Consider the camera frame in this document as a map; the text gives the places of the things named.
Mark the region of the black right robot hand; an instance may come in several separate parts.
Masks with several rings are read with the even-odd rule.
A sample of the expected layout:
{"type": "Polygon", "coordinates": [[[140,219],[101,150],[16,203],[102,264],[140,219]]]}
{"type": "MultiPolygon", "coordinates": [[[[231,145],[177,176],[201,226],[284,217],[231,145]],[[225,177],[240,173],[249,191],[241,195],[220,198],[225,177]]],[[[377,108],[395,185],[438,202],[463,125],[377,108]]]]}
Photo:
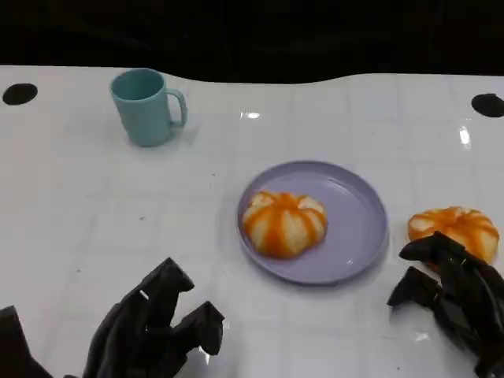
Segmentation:
{"type": "Polygon", "coordinates": [[[498,271],[441,232],[409,242],[399,256],[434,265],[440,280],[411,266],[387,304],[415,302],[430,309],[445,334],[478,357],[478,377],[502,377],[503,278],[498,271]]]}

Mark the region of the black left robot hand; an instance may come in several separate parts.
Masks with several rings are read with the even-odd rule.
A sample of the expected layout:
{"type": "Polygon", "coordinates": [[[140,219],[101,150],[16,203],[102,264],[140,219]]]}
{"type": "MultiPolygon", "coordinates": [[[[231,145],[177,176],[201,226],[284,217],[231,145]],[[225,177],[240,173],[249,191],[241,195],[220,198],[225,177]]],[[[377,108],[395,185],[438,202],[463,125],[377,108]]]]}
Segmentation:
{"type": "Polygon", "coordinates": [[[106,314],[91,340],[83,376],[174,377],[193,349],[217,355],[224,316],[211,302],[172,324],[180,294],[194,286],[166,258],[106,314]]]}

